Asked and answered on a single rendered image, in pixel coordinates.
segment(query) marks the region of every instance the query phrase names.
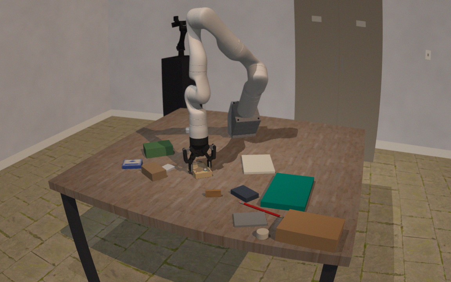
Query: cabinet door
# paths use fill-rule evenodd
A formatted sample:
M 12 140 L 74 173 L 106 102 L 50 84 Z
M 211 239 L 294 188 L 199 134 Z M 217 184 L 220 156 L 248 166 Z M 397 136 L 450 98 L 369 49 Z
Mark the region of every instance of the cabinet door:
M 294 8 L 295 119 L 336 125 L 338 0 L 294 0 Z M 314 22 L 313 16 L 321 22 Z
M 365 161 L 373 162 L 381 103 L 382 0 L 340 0 L 339 22 L 337 125 L 365 129 Z

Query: baseboard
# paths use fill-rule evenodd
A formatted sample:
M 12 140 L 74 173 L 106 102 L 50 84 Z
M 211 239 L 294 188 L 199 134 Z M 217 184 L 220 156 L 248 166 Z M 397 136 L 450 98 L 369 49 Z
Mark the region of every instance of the baseboard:
M 85 128 L 90 127 L 91 125 L 94 125 L 95 123 L 98 123 L 99 121 L 102 121 L 111 116 L 119 116 L 122 118 L 139 118 L 139 119 L 157 120 L 159 118 L 162 118 L 163 114 L 153 114 L 153 113 L 149 113 L 149 112 L 136 112 L 136 111 L 125 111 L 125 110 L 108 110 L 108 111 L 104 112 L 103 114 L 99 114 L 98 116 L 90 118 L 78 125 L 75 125 L 74 127 L 71 127 L 67 130 L 64 130 L 63 132 L 61 132 L 59 134 L 56 134 L 44 141 L 41 141 L 34 146 L 31 146 L 25 150 L 22 150 L 11 157 L 3 159 L 2 161 L 0 161 L 0 171 L 22 159 L 25 159 L 26 157 L 28 157 L 36 152 L 39 152 L 40 150 L 43 150 L 44 148 L 46 148 L 48 146 L 53 145 L 54 143 L 56 143 L 58 141 L 61 141 L 64 138 L 71 136 L 72 134 L 80 132 L 81 130 L 84 130 Z M 409 152 L 412 154 L 431 155 L 433 157 L 446 157 L 447 159 L 451 159 L 451 151 L 450 150 L 442 150 L 442 149 L 436 149 L 436 148 L 428 148 L 428 147 L 407 145 L 407 144 L 394 143 L 394 142 L 388 142 L 388 141 L 380 141 L 380 140 L 377 140 L 375 147 L 378 149 L 383 149 L 383 150 L 394 150 L 394 151 L 398 151 L 398 152 Z
M 2 161 L 0 161 L 0 171 L 22 159 L 27 158 L 28 156 L 30 156 L 36 152 L 39 152 L 40 150 L 43 150 L 44 148 L 46 148 L 48 146 L 51 146 L 51 145 L 57 143 L 58 141 L 61 141 L 64 138 L 71 136 L 72 134 L 80 132 L 81 130 L 84 130 L 85 128 L 90 127 L 90 126 L 94 125 L 95 123 L 98 123 L 99 121 L 102 121 L 111 116 L 120 116 L 123 118 L 139 118 L 139 119 L 157 120 L 158 118 L 163 117 L 163 114 L 152 114 L 149 112 L 135 112 L 135 111 L 123 111 L 123 110 L 108 110 L 102 114 L 99 114 L 98 116 L 95 116 L 93 118 L 90 118 L 90 119 L 78 124 L 78 125 L 75 125 L 74 127 L 64 130 L 63 132 L 56 134 L 44 141 L 41 141 L 34 146 L 31 146 L 25 150 L 22 150 L 11 157 L 7 157 L 6 159 L 3 159 Z
M 393 150 L 397 152 L 409 152 L 411 154 L 418 155 L 431 155 L 433 157 L 445 157 L 446 159 L 451 159 L 451 150 L 443 150 L 381 140 L 376 141 L 375 148 L 383 150 Z

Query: green box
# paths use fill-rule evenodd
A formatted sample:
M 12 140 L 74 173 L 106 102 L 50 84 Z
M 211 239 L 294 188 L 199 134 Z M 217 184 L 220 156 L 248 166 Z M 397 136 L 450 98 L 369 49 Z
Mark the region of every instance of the green box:
M 276 173 L 262 197 L 260 207 L 305 211 L 314 177 Z
M 174 154 L 173 145 L 170 140 L 145 143 L 143 152 L 147 159 Z

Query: black pedestal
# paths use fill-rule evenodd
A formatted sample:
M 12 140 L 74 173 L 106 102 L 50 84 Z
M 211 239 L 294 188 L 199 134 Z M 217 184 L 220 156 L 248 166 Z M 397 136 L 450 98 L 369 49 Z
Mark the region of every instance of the black pedestal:
M 163 83 L 163 115 L 180 108 L 187 108 L 184 92 L 195 85 L 189 78 L 189 56 L 161 59 L 161 81 Z

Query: stone tile floor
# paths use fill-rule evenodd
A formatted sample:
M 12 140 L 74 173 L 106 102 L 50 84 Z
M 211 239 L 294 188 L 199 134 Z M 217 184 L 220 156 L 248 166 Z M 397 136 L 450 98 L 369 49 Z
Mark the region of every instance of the stone tile floor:
M 0 282 L 85 282 L 48 179 L 151 123 L 110 117 L 0 171 Z M 313 282 L 322 264 L 207 244 L 77 201 L 102 282 Z M 451 159 L 375 150 L 335 282 L 451 281 Z

